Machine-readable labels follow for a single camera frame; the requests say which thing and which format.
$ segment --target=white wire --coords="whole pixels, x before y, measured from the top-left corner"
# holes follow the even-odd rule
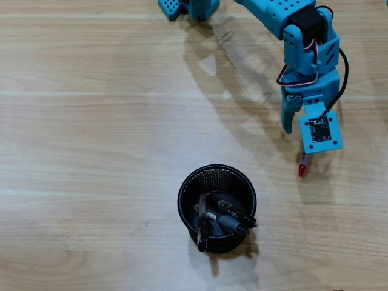
[[[312,43],[311,43],[307,48],[305,48],[304,50],[310,49],[310,47],[312,46],[313,42],[314,42],[314,39],[313,39]],[[316,63],[318,63],[318,61],[319,61],[319,50],[318,50],[318,44],[316,44],[316,42],[315,42],[315,48],[316,48],[316,56],[315,56],[315,58],[316,58],[316,60],[317,60]],[[287,70],[287,69],[285,69],[284,72],[282,73],[282,75],[281,75],[281,77],[280,77],[280,79],[279,79],[279,82],[281,82],[281,80],[283,79],[283,76],[284,76],[284,74],[286,73],[286,70]],[[318,68],[317,68],[316,73],[315,73],[315,79],[314,79],[313,81],[307,82],[307,83],[303,83],[303,84],[282,85],[282,86],[283,86],[283,87],[297,87],[297,86],[311,85],[311,84],[314,84],[315,82],[317,82],[318,76],[319,76],[319,73],[318,73]]]

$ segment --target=pen holder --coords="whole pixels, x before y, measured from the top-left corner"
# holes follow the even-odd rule
[[[203,193],[221,193],[242,207],[248,215],[255,216],[256,193],[252,183],[239,170],[225,165],[209,165],[195,170],[183,182],[178,194],[178,212],[182,222],[196,243],[197,228],[193,222],[193,206]],[[230,231],[207,238],[207,252],[226,253],[238,247],[246,235]]]

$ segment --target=black cable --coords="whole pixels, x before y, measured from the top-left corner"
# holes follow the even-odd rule
[[[330,111],[331,108],[333,108],[333,106],[336,104],[336,102],[340,99],[340,97],[343,95],[343,93],[345,92],[345,89],[346,89],[346,85],[347,85],[347,80],[349,78],[349,62],[347,61],[347,58],[346,58],[346,55],[345,53],[342,51],[341,48],[339,48],[339,53],[341,54],[342,58],[344,59],[344,62],[345,62],[345,77],[344,77],[344,82],[342,84],[342,87],[341,87],[341,90],[338,92],[338,94],[335,96],[335,98],[333,100],[331,100],[329,102],[329,104],[327,105],[326,109],[323,110],[323,112],[321,113],[321,115],[319,116],[319,120],[321,120],[325,114],[327,112]]]

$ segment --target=pen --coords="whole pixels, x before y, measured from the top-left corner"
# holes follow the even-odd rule
[[[198,236],[196,246],[200,252],[204,252],[207,248],[207,218],[206,218],[206,195],[202,194],[199,198],[198,205]]]
[[[310,155],[306,155],[306,153],[303,151],[303,155],[299,165],[299,177],[302,177],[304,172],[306,171],[306,168],[309,165],[309,159]]]
[[[194,205],[194,210],[199,211],[200,206],[198,204]],[[212,221],[218,222],[220,225],[227,227],[228,229],[233,229],[236,233],[241,233],[246,235],[249,233],[248,227],[243,226],[237,219],[229,215],[222,215],[213,211],[207,210],[207,218]]]
[[[257,227],[255,218],[248,216],[245,212],[235,207],[233,204],[218,198],[214,193],[207,195],[207,199],[214,208],[220,209],[223,213],[231,215],[242,224],[245,224],[250,228]]]

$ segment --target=blue robot part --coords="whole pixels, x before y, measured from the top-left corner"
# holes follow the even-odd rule
[[[279,40],[283,39],[283,31],[291,15],[309,5],[315,7],[316,4],[316,0],[235,0],[235,2],[248,9]]]
[[[172,3],[171,0],[161,1],[160,5]],[[177,13],[182,8],[189,12],[190,17],[206,20],[219,6],[219,0],[180,1],[177,10],[166,10],[161,5],[170,20],[177,15],[168,13]],[[282,93],[281,120],[286,133],[292,133],[295,112],[304,107],[306,116],[299,118],[299,124],[305,152],[311,154],[342,148],[338,118],[335,112],[328,112],[345,89],[343,86],[340,90],[340,76],[336,69],[340,37],[333,29],[332,10],[326,6],[316,9],[316,0],[235,2],[246,7],[273,35],[283,40],[286,67],[278,84]]]
[[[208,20],[219,6],[219,0],[189,0],[183,2],[183,6],[193,19]]]
[[[185,9],[189,16],[200,21],[208,20],[219,6],[219,0],[158,0],[169,21],[174,21]]]
[[[181,0],[158,0],[158,4],[169,21],[174,21],[183,8]]]

